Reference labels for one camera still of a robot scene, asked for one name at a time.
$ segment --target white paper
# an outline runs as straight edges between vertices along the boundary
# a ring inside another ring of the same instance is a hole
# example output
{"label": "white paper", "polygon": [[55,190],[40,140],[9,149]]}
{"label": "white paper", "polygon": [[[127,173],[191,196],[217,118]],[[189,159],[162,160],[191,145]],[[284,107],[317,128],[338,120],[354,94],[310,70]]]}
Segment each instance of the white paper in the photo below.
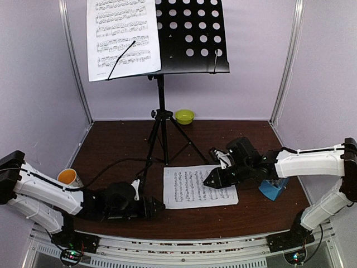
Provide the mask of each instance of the white paper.
{"label": "white paper", "polygon": [[89,81],[161,69],[155,0],[87,0]]}
{"label": "white paper", "polygon": [[212,169],[219,166],[165,167],[163,202],[166,208],[202,208],[238,204],[235,186],[216,190],[203,185],[203,181]]}

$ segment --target robotic arm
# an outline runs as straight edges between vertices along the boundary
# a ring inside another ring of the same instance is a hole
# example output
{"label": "robotic arm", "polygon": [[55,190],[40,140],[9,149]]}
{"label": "robotic arm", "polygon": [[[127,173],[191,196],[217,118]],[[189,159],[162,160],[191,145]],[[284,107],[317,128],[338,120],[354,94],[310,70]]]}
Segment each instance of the robotic arm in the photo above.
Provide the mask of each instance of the robotic arm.
{"label": "robotic arm", "polygon": [[63,247],[95,252],[98,237],[74,231],[71,216],[90,221],[148,218],[165,205],[153,197],[139,197],[139,180],[112,183],[89,190],[63,184],[34,169],[15,151],[0,160],[0,204],[20,211],[42,225],[52,241]]}
{"label": "robotic arm", "polygon": [[346,205],[357,202],[357,143],[346,138],[343,144],[316,150],[283,148],[263,155],[245,138],[230,142],[225,154],[210,150],[211,156],[221,162],[204,185],[220,189],[246,179],[258,182],[275,181],[297,175],[335,175],[341,177],[335,186],[314,205],[301,211],[291,229],[267,237],[271,252],[287,250],[314,241],[312,230]]}

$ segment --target white wall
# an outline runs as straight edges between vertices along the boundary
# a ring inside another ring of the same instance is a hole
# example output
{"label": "white wall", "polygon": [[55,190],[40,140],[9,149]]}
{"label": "white wall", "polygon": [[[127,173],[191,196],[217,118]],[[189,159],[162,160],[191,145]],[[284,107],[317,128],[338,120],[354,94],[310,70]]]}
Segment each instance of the white wall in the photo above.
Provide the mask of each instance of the white wall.
{"label": "white wall", "polygon": [[[45,174],[85,133],[57,0],[0,1],[0,157],[14,150]],[[0,207],[1,267],[20,267],[32,222]]]}
{"label": "white wall", "polygon": [[[223,0],[230,74],[166,77],[167,108],[199,119],[269,119],[286,60],[294,0]],[[146,77],[88,82],[86,0],[68,1],[80,74],[94,119],[149,119],[157,85]]]}
{"label": "white wall", "polygon": [[[357,139],[357,2],[306,1],[292,81],[278,120],[285,145],[316,148]],[[304,178],[318,200],[337,178]],[[356,267],[357,207],[333,218],[346,267]]]}

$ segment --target green bowl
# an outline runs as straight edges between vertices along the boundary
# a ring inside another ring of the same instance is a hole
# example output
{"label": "green bowl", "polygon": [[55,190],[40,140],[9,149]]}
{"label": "green bowl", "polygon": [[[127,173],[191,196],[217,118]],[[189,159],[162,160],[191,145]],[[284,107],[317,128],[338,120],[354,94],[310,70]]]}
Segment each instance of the green bowl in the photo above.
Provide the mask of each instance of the green bowl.
{"label": "green bowl", "polygon": [[175,113],[177,123],[189,125],[195,118],[195,113],[190,110],[179,110]]}

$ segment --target wooden surface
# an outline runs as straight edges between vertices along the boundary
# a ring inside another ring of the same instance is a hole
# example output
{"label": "wooden surface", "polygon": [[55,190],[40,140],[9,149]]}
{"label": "wooden surface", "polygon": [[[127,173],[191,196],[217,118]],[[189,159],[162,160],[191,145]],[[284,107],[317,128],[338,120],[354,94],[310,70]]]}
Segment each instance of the wooden surface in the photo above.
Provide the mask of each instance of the wooden surface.
{"label": "wooden surface", "polygon": [[[81,180],[86,183],[101,169],[124,157],[146,157],[146,139],[153,121],[96,122],[73,164]],[[248,137],[252,144],[265,152],[280,148],[267,122],[195,121],[184,130],[208,158],[208,149],[225,149],[225,145],[239,136]],[[168,123],[171,156],[182,148],[185,140]],[[156,144],[155,157],[162,158]],[[201,165],[192,148],[186,149],[170,166]],[[132,181],[144,163],[124,162],[108,170],[92,189],[106,187],[111,182]],[[146,196],[162,201],[163,164],[154,164],[148,173]],[[273,202],[258,190],[256,182],[247,180],[238,185],[238,205],[225,207],[165,210],[152,219],[132,219],[124,222],[94,223],[76,220],[81,231],[136,238],[201,239],[253,235],[289,229],[300,210],[308,206],[303,189],[296,178]]]}

